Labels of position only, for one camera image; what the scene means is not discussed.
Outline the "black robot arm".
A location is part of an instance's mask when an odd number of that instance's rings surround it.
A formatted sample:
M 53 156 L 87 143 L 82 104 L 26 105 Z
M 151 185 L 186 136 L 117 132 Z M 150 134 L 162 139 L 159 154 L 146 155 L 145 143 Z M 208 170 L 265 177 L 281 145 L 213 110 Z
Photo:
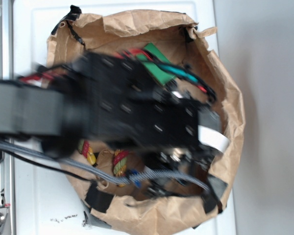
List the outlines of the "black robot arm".
M 82 139 L 141 152 L 159 161 L 181 150 L 192 162 L 210 160 L 228 147 L 220 118 L 211 109 L 216 94 L 200 77 L 179 66 L 150 61 L 206 96 L 202 103 L 161 87 L 131 58 L 86 53 L 63 64 L 43 89 L 0 80 L 0 150 L 25 153 L 90 171 L 70 160 Z

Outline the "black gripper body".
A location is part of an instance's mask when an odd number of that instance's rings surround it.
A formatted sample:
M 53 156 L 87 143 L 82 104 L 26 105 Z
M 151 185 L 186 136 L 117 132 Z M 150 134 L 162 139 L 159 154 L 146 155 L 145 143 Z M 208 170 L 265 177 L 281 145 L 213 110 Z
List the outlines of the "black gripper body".
M 142 158 L 147 172 L 177 171 L 191 177 L 205 175 L 213 159 L 224 153 L 229 140 L 212 109 L 217 97 L 206 91 L 199 101 L 189 93 L 152 90 L 142 94 Z

